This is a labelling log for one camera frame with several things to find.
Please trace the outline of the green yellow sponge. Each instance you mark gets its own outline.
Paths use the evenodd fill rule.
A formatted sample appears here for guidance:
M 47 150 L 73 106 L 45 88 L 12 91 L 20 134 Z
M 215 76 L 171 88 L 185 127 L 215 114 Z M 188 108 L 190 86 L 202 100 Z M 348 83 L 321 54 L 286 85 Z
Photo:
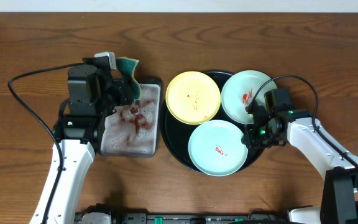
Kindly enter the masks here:
M 139 82 L 134 77 L 134 72 L 139 60 L 119 57 L 116 59 L 116 66 L 123 77 L 130 78 L 132 80 L 132 91 L 134 94 L 134 100 L 140 100 L 142 98 L 142 89 Z

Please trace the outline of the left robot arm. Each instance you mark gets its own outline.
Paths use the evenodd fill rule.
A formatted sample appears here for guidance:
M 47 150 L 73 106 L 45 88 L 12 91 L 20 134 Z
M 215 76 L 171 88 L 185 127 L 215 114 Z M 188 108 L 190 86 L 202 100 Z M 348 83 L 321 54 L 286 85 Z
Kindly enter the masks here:
M 68 71 L 69 97 L 53 127 L 56 144 L 31 223 L 73 223 L 83 182 L 101 149 L 105 120 L 116 107 L 141 98 L 134 78 L 138 60 L 109 56 L 84 58 Z

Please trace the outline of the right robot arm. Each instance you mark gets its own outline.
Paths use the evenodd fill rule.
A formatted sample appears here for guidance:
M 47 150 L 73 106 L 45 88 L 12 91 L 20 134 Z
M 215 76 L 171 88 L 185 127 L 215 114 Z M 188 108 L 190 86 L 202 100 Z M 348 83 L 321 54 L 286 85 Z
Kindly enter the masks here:
M 345 149 L 307 110 L 290 100 L 251 103 L 246 110 L 253 123 L 242 142 L 248 149 L 290 144 L 297 148 L 324 180 L 320 207 L 294 208 L 289 223 L 358 223 L 358 157 Z

